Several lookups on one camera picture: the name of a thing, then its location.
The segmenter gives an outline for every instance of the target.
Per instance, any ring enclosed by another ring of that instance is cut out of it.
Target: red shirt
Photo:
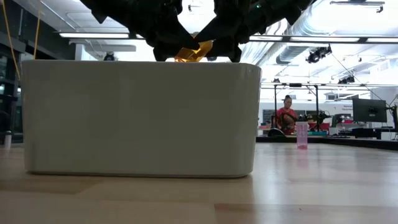
[[[294,118],[297,119],[296,112],[293,109],[281,108],[281,109],[276,111],[277,125],[280,126],[280,127],[282,127],[282,114],[290,114]],[[294,132],[295,121],[288,115],[284,115],[283,119],[284,119],[284,125],[285,126],[282,127],[282,129],[283,129],[282,131],[285,134],[292,134]]]

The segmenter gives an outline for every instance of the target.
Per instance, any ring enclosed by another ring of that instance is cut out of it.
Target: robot
[[[264,34],[267,27],[286,18],[292,25],[316,0],[214,0],[216,17],[195,37],[179,23],[182,0],[81,0],[99,23],[111,17],[139,34],[153,47],[156,61],[175,57],[181,48],[198,50],[199,42],[213,41],[206,54],[210,60],[229,57],[239,62],[239,44],[251,35]]]

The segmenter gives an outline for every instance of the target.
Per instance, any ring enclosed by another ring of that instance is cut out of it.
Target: ceiling
[[[39,0],[14,0],[31,13],[37,15]],[[281,35],[310,30],[301,35],[398,35],[398,1],[384,0],[384,10],[377,13],[375,7],[334,6],[331,0],[318,0],[317,5],[303,13],[291,27],[286,21],[280,21],[269,27],[267,34]],[[60,32],[128,32],[116,21],[107,18],[99,24],[79,0],[41,0],[42,20]],[[187,10],[191,4],[192,11]],[[214,18],[213,0],[183,0],[183,12],[180,23],[191,33],[200,31]],[[135,45],[135,52],[117,52],[120,60],[154,61],[152,48],[142,40],[100,40],[86,42],[88,50],[101,53],[104,45]],[[369,74],[375,66],[386,60],[398,57],[398,45],[342,45],[331,44],[333,55],[327,56],[316,64],[308,64],[305,58],[314,46],[302,46],[303,50],[287,65],[277,64],[277,56],[286,48],[286,44],[250,42],[240,46],[244,63],[252,63],[263,69],[267,82],[274,77],[282,82],[337,83],[338,79],[353,71],[363,82],[368,82]]]

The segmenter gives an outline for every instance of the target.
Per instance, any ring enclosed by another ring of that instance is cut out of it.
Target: yellow cable
[[[37,27],[36,27],[36,38],[35,38],[35,49],[33,53],[33,59],[36,60],[36,51],[37,51],[37,41],[39,39],[39,29],[40,29],[40,17],[42,15],[42,1],[39,0],[39,8],[38,8],[38,13],[37,15]]]
[[[19,68],[18,68],[18,64],[17,64],[17,59],[15,58],[15,54],[14,54],[14,47],[12,46],[12,41],[11,41],[11,35],[10,35],[10,28],[8,26],[8,19],[7,19],[7,13],[6,13],[6,1],[3,0],[2,1],[2,11],[4,13],[4,20],[6,21],[6,27],[7,27],[7,35],[8,35],[8,41],[10,42],[10,48],[11,48],[11,54],[12,54],[12,59],[14,60],[14,65],[15,68],[17,70],[17,78],[18,81],[21,80],[21,75],[19,73]]]

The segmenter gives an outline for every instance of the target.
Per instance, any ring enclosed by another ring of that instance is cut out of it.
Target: table surface
[[[0,223],[396,223],[398,153],[295,147],[257,144],[252,174],[226,180],[30,175],[0,149]]]

